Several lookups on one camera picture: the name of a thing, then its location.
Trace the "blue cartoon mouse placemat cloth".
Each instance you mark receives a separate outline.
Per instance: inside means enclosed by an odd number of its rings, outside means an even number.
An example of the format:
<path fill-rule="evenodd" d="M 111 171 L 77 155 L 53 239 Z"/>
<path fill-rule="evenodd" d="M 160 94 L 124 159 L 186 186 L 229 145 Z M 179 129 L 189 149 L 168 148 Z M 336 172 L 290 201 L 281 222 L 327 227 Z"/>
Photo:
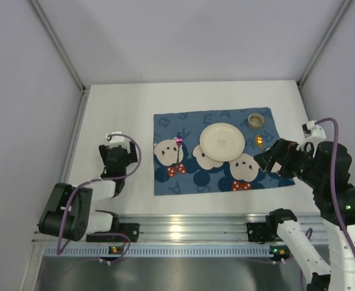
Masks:
<path fill-rule="evenodd" d="M 252 113 L 261 114 L 265 118 L 264 125 L 258 130 L 248 126 L 247 119 Z M 218 122 L 237 127 L 245 137 L 243 154 L 234 162 L 211 161 L 199 145 L 203 129 Z M 270 189 L 295 184 L 291 178 L 264 173 L 253 159 L 254 155 L 261 152 L 254 143 L 256 135 L 262 137 L 264 149 L 279 139 L 268 107 L 155 114 L 153 125 L 156 196 Z M 177 132 L 183 133 L 184 154 L 178 164 Z"/>

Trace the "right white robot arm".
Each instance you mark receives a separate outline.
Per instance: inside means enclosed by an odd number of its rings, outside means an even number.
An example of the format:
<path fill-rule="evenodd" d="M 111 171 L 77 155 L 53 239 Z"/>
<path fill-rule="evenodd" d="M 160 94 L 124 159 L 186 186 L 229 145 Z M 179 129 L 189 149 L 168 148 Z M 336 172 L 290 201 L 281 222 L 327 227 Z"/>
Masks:
<path fill-rule="evenodd" d="M 291 210 L 276 209 L 265 217 L 268 228 L 298 263 L 307 290 L 355 290 L 355 186 L 349 182 L 352 159 L 347 148 L 323 141 L 298 149 L 298 143 L 279 139 L 254 160 L 265 173 L 279 164 L 280 177 L 297 178 L 312 189 L 328 235 L 328 263 L 301 231 Z"/>

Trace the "small glass cup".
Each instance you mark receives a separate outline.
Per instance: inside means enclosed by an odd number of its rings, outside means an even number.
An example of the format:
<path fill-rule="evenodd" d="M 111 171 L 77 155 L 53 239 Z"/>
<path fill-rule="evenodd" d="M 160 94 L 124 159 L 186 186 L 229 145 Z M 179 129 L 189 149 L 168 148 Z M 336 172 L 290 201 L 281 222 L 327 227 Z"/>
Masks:
<path fill-rule="evenodd" d="M 247 122 L 250 129 L 258 130 L 264 125 L 265 118 L 261 114 L 252 113 L 249 115 Z"/>

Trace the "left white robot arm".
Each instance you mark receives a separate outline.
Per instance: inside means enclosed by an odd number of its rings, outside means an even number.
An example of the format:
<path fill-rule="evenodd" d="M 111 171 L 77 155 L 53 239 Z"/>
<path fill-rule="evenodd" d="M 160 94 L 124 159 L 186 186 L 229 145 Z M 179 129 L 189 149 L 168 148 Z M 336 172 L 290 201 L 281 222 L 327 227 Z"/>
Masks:
<path fill-rule="evenodd" d="M 39 232 L 70 241 L 80 241 L 85 235 L 108 232 L 118 228 L 113 212 L 93 210 L 94 202 L 117 197 L 125 186 L 127 167 L 138 162 L 136 143 L 129 147 L 100 145 L 99 153 L 104 169 L 101 176 L 77 189 L 66 183 L 57 183 L 51 191 L 38 223 Z"/>

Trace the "cream round plate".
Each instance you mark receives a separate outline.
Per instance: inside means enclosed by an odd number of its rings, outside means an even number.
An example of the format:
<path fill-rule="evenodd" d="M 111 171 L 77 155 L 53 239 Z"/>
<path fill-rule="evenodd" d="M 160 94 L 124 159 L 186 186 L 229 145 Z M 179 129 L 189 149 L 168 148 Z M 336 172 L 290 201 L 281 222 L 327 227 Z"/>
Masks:
<path fill-rule="evenodd" d="M 218 122 L 203 129 L 199 145 L 211 159 L 228 162 L 238 158 L 245 149 L 245 137 L 235 126 Z"/>

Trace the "gold spoon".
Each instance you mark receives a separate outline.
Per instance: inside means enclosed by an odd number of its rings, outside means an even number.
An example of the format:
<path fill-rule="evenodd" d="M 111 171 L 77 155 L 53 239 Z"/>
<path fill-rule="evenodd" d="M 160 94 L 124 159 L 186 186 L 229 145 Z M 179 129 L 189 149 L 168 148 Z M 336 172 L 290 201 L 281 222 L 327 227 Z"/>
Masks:
<path fill-rule="evenodd" d="M 262 152 L 264 151 L 264 141 L 260 135 L 255 136 L 254 143 Z"/>

